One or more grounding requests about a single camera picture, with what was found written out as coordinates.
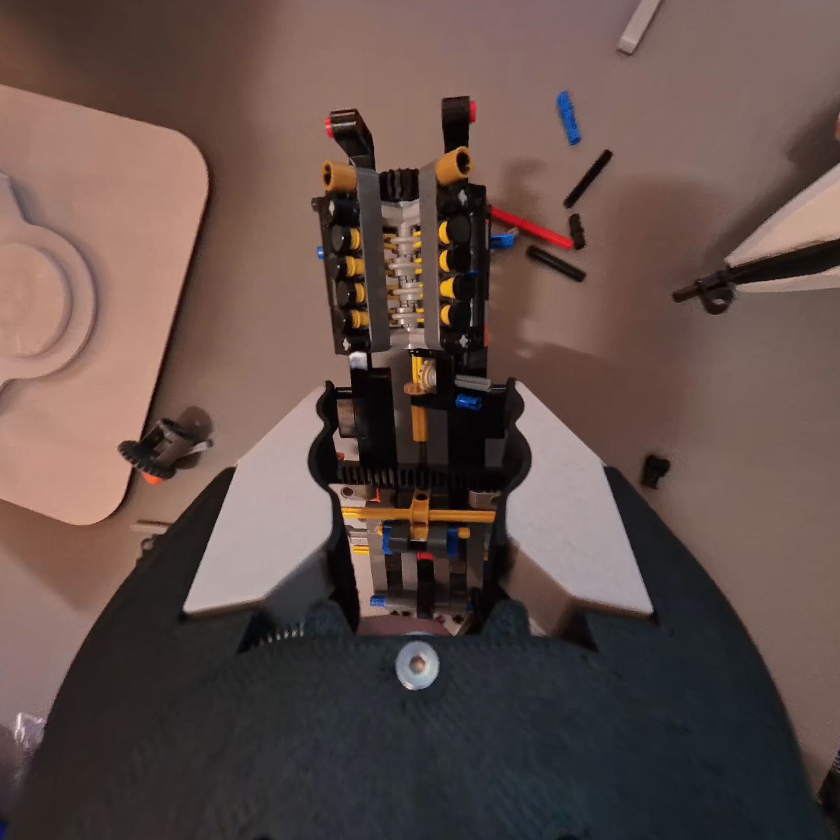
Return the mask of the light grey lego piece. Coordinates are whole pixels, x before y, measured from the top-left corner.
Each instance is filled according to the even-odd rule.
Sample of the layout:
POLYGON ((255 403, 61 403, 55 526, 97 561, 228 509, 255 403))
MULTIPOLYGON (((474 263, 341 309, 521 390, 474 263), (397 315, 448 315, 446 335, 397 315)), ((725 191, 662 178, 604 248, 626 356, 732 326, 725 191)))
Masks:
POLYGON ((632 56, 637 51, 662 3, 663 1, 659 0, 644 0, 638 3, 617 41, 616 50, 619 53, 632 56))

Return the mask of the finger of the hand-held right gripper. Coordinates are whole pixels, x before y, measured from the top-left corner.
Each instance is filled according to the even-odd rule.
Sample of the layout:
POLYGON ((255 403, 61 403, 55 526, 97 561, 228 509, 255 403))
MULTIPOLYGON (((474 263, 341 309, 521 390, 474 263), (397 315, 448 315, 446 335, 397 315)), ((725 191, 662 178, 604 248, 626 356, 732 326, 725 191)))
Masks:
POLYGON ((839 166, 762 223, 724 259, 728 279, 838 279, 839 166))
POLYGON ((839 287, 838 253, 785 253, 735 263, 732 282, 749 293, 819 291, 839 287))

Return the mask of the clear plastic bag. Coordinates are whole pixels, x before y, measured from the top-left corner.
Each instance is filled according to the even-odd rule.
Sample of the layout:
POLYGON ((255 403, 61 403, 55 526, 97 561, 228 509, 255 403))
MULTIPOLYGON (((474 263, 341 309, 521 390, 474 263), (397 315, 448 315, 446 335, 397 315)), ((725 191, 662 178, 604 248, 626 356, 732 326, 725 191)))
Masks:
POLYGON ((1 820, 11 816, 32 760, 43 741, 46 717, 19 712, 1 725, 1 820))

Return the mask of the partly built lego vehicle chassis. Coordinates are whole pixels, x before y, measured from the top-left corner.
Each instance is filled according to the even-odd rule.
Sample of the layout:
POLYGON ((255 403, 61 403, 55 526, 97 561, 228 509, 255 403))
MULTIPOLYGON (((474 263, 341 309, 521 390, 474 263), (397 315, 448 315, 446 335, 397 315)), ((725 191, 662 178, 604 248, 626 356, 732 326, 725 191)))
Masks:
POLYGON ((506 598, 492 556, 507 484, 495 445, 508 388, 487 376, 491 210, 471 180, 470 96, 444 98, 444 151, 378 171, 357 109, 333 110, 344 159, 322 166, 318 218, 337 388, 331 488, 351 552, 371 563, 371 606, 478 634, 506 598))

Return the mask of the blue lego pin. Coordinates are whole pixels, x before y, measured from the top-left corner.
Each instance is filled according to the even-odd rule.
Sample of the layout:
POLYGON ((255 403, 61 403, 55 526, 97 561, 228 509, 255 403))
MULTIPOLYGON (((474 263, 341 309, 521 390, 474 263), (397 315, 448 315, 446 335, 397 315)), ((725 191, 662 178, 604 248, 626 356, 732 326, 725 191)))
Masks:
POLYGON ((570 92, 562 90, 558 94, 556 102, 566 139, 569 146, 574 147, 581 142, 582 135, 570 92))

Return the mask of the long red lego axle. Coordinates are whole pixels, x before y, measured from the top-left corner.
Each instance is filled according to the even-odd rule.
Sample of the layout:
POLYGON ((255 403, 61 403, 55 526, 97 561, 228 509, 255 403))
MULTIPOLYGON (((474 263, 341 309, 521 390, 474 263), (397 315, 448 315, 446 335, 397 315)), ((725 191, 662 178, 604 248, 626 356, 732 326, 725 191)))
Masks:
POLYGON ((561 235, 546 227, 529 222, 528 220, 504 211, 496 205, 490 207, 490 217, 495 221, 516 228, 519 233, 536 238, 543 243, 559 247, 564 250, 575 249, 574 241, 569 236, 561 235))

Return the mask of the dark grey lego gear assembly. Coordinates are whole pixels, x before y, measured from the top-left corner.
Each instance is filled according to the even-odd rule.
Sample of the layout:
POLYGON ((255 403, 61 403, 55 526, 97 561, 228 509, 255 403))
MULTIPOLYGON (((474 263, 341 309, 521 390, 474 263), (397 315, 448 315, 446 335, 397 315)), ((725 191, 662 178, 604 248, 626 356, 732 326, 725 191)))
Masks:
POLYGON ((175 419, 157 419, 141 439, 122 441, 118 452, 147 484, 157 487, 197 464, 200 455, 214 446, 212 431, 210 416, 190 406, 175 419))

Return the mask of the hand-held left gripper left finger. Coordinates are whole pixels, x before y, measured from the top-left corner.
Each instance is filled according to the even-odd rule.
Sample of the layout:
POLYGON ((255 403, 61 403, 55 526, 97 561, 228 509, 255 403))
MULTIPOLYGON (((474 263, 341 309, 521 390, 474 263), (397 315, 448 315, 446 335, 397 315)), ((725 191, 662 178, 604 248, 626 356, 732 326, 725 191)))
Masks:
POLYGON ((236 465, 183 610, 189 616, 255 607, 300 621, 333 598, 346 618, 360 600, 340 504, 334 387, 318 386, 236 465))

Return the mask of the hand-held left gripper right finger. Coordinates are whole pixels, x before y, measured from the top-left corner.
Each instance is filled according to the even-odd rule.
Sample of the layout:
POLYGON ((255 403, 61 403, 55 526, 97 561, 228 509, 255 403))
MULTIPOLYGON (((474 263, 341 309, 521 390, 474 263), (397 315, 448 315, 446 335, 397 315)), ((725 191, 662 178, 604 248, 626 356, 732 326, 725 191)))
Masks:
POLYGON ((654 613, 606 466, 527 386, 514 430, 529 456, 505 503, 502 590, 533 631, 563 631, 575 610, 643 620, 654 613))

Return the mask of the black lego axle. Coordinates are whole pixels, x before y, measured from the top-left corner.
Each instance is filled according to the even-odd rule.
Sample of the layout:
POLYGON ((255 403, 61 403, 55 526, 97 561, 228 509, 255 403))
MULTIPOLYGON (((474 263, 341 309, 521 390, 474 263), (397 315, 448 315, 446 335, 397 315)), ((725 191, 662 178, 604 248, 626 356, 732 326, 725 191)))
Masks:
POLYGON ((566 209, 572 209, 583 195, 590 189, 595 180, 603 173, 604 169, 609 165, 613 158, 612 150, 604 150, 592 165, 583 174, 581 179, 570 190, 567 197, 563 200, 563 206, 566 209))
POLYGON ((573 266, 568 261, 551 254, 550 252, 536 245, 530 245, 526 249, 526 256, 537 264, 550 268, 568 279, 582 283, 586 279, 586 272, 573 266))

